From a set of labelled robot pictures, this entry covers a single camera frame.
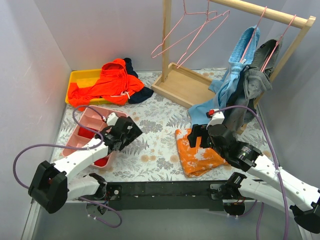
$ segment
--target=pink bin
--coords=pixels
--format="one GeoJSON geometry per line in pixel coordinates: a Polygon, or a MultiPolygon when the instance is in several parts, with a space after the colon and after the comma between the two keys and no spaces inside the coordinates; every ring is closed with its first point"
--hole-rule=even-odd
{"type": "MultiPolygon", "coordinates": [[[[91,105],[90,107],[96,109],[99,113],[101,113],[106,118],[112,113],[115,113],[115,115],[117,117],[121,117],[121,116],[127,117],[128,116],[124,112],[114,111],[114,110],[111,110],[111,109],[108,109],[105,107],[101,107],[101,106],[91,105]]],[[[81,123],[82,125],[84,125],[88,128],[92,128],[92,129],[95,129],[98,131],[101,131],[102,129],[107,127],[107,124],[102,121],[101,117],[90,108],[86,108],[84,110],[84,112],[79,120],[79,123],[81,123]]],[[[71,146],[71,147],[82,148],[84,145],[86,145],[93,138],[93,136],[94,136],[94,133],[91,134],[90,132],[88,132],[84,128],[80,127],[79,125],[76,125],[76,127],[73,130],[66,145],[71,146]]],[[[75,151],[76,150],[73,150],[73,149],[64,149],[62,151],[62,155],[64,157],[67,157],[70,154],[74,153],[75,151]]],[[[94,162],[94,164],[91,164],[91,166],[94,168],[106,171],[111,166],[115,157],[116,157],[116,152],[112,152],[108,156],[94,162]]]]}

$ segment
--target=wooden tray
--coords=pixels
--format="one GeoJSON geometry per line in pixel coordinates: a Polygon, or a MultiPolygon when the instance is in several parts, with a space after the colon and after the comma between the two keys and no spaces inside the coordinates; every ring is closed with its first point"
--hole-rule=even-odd
{"type": "Polygon", "coordinates": [[[151,88],[157,94],[185,108],[190,108],[215,96],[215,93],[208,89],[211,82],[210,78],[183,66],[177,68],[177,64],[172,62],[168,66],[168,75],[164,82],[160,75],[151,88]]]}

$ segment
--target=leaf pattern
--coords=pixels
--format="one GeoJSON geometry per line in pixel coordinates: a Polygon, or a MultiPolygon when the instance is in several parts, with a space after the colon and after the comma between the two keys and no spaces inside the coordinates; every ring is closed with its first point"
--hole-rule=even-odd
{"type": "MultiPolygon", "coordinates": [[[[225,69],[203,69],[196,72],[214,79],[221,79],[225,69]]],[[[150,88],[153,82],[160,76],[161,72],[139,72],[139,79],[150,88]]],[[[188,110],[167,98],[154,93],[152,97],[140,104],[125,104],[123,106],[115,104],[105,104],[101,107],[111,110],[122,111],[132,119],[142,129],[143,134],[133,141],[121,152],[116,153],[116,158],[111,163],[112,168],[101,171],[93,167],[85,168],[76,178],[84,175],[96,173],[108,182],[127,181],[199,181],[199,180],[227,180],[230,175],[238,169],[233,167],[216,167],[203,176],[187,178],[184,174],[180,161],[171,162],[172,156],[178,156],[175,138],[176,129],[186,129],[191,127],[191,119],[188,110]]],[[[67,105],[65,114],[60,126],[56,143],[65,145],[76,127],[72,118],[73,107],[67,105]]],[[[77,111],[75,117],[80,119],[82,112],[77,111]]],[[[239,140],[253,144],[261,151],[269,151],[260,126],[256,120],[247,125],[246,130],[239,140]]],[[[55,148],[52,160],[59,160],[62,149],[55,148]]]]}

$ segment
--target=clothes hanger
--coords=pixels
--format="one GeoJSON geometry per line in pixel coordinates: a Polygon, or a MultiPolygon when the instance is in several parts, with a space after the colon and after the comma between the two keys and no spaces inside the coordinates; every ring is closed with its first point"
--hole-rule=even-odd
{"type": "Polygon", "coordinates": [[[263,12],[262,12],[262,14],[261,14],[261,17],[260,17],[260,19],[259,19],[256,27],[254,28],[254,31],[253,31],[252,35],[251,35],[250,41],[249,41],[249,43],[246,45],[246,47],[245,47],[245,49],[244,49],[244,52],[243,52],[242,57],[241,57],[241,59],[240,59],[240,63],[244,60],[244,57],[245,57],[245,55],[246,55],[246,53],[247,53],[247,51],[248,51],[248,48],[249,48],[249,46],[250,46],[250,44],[251,44],[251,41],[252,41],[252,39],[254,38],[254,35],[256,34],[257,28],[258,28],[258,26],[259,26],[259,24],[260,24],[260,22],[261,22],[261,19],[264,17],[264,14],[265,14],[266,10],[267,10],[267,6],[265,6],[265,8],[264,8],[264,10],[263,10],[263,12]]]}
{"type": "Polygon", "coordinates": [[[208,18],[209,15],[207,15],[207,18],[204,22],[204,24],[200,27],[199,31],[197,32],[197,34],[194,36],[194,38],[192,39],[191,43],[189,44],[189,46],[186,48],[186,51],[184,52],[184,54],[180,57],[179,61],[176,63],[176,68],[178,69],[182,64],[185,63],[185,61],[187,61],[220,27],[221,25],[227,20],[227,18],[230,15],[230,10],[225,11],[224,13],[221,13],[213,18],[208,18]],[[223,17],[224,15],[225,18],[221,21],[221,23],[213,30],[213,32],[183,61],[180,63],[181,59],[187,54],[190,46],[192,45],[192,43],[195,41],[195,39],[197,38],[197,36],[199,35],[199,33],[201,32],[201,30],[204,28],[204,26],[208,23],[210,23],[212,20],[219,18],[219,17],[223,17]]]}
{"type": "MultiPolygon", "coordinates": [[[[190,13],[190,12],[187,12],[187,10],[186,10],[186,3],[185,3],[185,0],[183,0],[183,9],[184,9],[184,14],[183,14],[183,16],[182,16],[182,17],[180,18],[180,20],[176,23],[176,25],[171,29],[171,31],[165,36],[165,38],[163,39],[162,43],[159,44],[159,45],[152,51],[151,57],[154,59],[155,57],[161,55],[162,53],[164,53],[165,51],[169,50],[169,49],[172,48],[174,45],[178,44],[180,41],[182,41],[183,39],[185,39],[186,37],[190,36],[191,34],[193,34],[194,32],[196,32],[196,31],[198,30],[196,36],[193,38],[193,40],[192,40],[192,42],[189,44],[187,50],[186,50],[185,53],[183,54],[183,56],[185,56],[185,55],[187,54],[188,49],[189,49],[190,46],[192,45],[192,43],[194,42],[194,40],[196,39],[196,37],[199,35],[200,31],[203,29],[203,27],[204,27],[207,23],[211,22],[212,20],[214,20],[214,19],[216,19],[216,18],[219,18],[219,17],[221,17],[221,16],[224,16],[227,12],[228,12],[228,16],[229,16],[230,10],[224,12],[223,14],[219,14],[219,15],[218,15],[218,12],[217,12],[217,11],[209,11],[209,3],[210,3],[210,0],[208,0],[206,12],[192,12],[192,13],[190,13]],[[209,18],[209,15],[212,14],[212,13],[215,13],[215,16],[212,17],[212,18],[209,18]],[[166,48],[165,50],[163,50],[162,52],[160,52],[160,53],[158,53],[157,55],[153,56],[154,52],[155,52],[159,47],[163,46],[165,40],[169,37],[169,35],[170,35],[170,34],[173,32],[173,30],[179,25],[179,23],[182,21],[182,19],[183,19],[186,15],[199,15],[199,14],[205,14],[205,15],[206,15],[206,20],[205,20],[204,24],[202,24],[201,26],[199,26],[198,28],[196,28],[195,30],[193,30],[192,32],[190,32],[189,34],[187,34],[186,36],[184,36],[184,37],[181,38],[180,40],[176,41],[176,42],[173,43],[171,46],[169,46],[168,48],[166,48]]],[[[213,31],[213,33],[222,25],[222,23],[213,31]]]]}
{"type": "Polygon", "coordinates": [[[205,15],[208,15],[208,14],[212,14],[212,13],[215,13],[215,16],[217,16],[218,12],[217,11],[210,11],[208,13],[208,10],[209,10],[209,1],[208,1],[208,8],[207,8],[207,11],[204,11],[204,12],[187,12],[187,9],[186,9],[186,2],[185,0],[182,0],[183,1],[183,10],[184,10],[184,13],[183,13],[183,16],[180,18],[180,20],[175,24],[175,26],[171,29],[171,31],[165,36],[165,38],[163,39],[162,43],[160,43],[151,53],[151,58],[156,58],[157,56],[163,54],[165,51],[169,50],[170,48],[172,48],[174,45],[176,45],[177,43],[179,43],[180,41],[182,41],[183,39],[185,39],[186,37],[188,37],[189,35],[193,34],[195,31],[197,31],[199,28],[201,28],[201,26],[199,26],[198,28],[196,28],[195,30],[193,30],[192,32],[190,32],[189,34],[187,34],[186,36],[184,36],[183,38],[181,38],[180,40],[176,41],[175,43],[173,43],[171,46],[169,46],[168,48],[166,48],[165,50],[163,50],[162,52],[158,53],[157,55],[155,56],[152,56],[154,54],[154,52],[159,48],[161,47],[164,43],[165,43],[165,40],[170,36],[170,34],[174,31],[174,29],[179,25],[179,23],[182,21],[182,19],[184,19],[184,17],[186,15],[200,15],[200,14],[205,14],[205,15]]]}
{"type": "Polygon", "coordinates": [[[278,39],[278,41],[276,41],[275,47],[273,48],[273,50],[272,50],[272,52],[270,53],[269,57],[265,60],[264,64],[263,64],[262,67],[261,67],[261,70],[260,70],[261,72],[263,72],[263,71],[265,70],[265,68],[266,68],[267,64],[269,63],[272,55],[274,54],[276,48],[278,47],[280,41],[282,40],[282,38],[283,38],[284,35],[286,34],[286,32],[287,32],[287,30],[289,29],[289,27],[291,26],[292,22],[295,20],[296,16],[297,16],[297,15],[294,15],[294,16],[293,16],[291,22],[288,24],[288,26],[287,26],[286,29],[284,30],[283,34],[280,36],[280,38],[278,39]]]}

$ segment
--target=wooden rod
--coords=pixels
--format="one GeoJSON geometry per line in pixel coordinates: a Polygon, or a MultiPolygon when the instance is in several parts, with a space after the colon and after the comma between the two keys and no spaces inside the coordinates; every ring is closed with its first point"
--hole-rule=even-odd
{"type": "MultiPolygon", "coordinates": [[[[290,56],[294,53],[294,51],[297,49],[301,41],[304,39],[306,36],[307,32],[309,29],[312,27],[316,20],[316,17],[310,16],[309,19],[307,20],[305,26],[300,30],[299,34],[295,37],[291,45],[288,47],[288,49],[285,51],[283,57],[280,59],[279,63],[277,64],[276,68],[274,69],[273,73],[270,76],[270,82],[272,83],[276,76],[279,74],[281,69],[284,67],[290,56]]],[[[264,94],[262,93],[260,96],[258,96],[254,100],[254,106],[258,105],[259,100],[262,98],[264,94]]]]}
{"type": "MultiPolygon", "coordinates": [[[[165,39],[167,34],[170,32],[171,28],[171,2],[172,0],[163,0],[163,32],[162,32],[162,41],[165,39]]],[[[170,45],[170,37],[168,36],[163,45],[162,51],[167,49],[170,45]]],[[[168,77],[169,73],[169,50],[162,53],[162,75],[161,81],[164,83],[168,77]]]]}
{"type": "MultiPolygon", "coordinates": [[[[210,1],[217,4],[225,5],[233,9],[238,9],[240,11],[247,12],[249,14],[254,14],[257,16],[261,16],[263,11],[265,10],[264,6],[255,5],[253,3],[249,3],[241,0],[210,0],[210,1]]],[[[270,19],[270,20],[288,25],[294,16],[281,11],[267,8],[263,17],[266,19],[270,19]]],[[[306,23],[307,23],[307,19],[296,16],[293,22],[291,23],[291,26],[302,29],[306,25],[306,23]]]]}

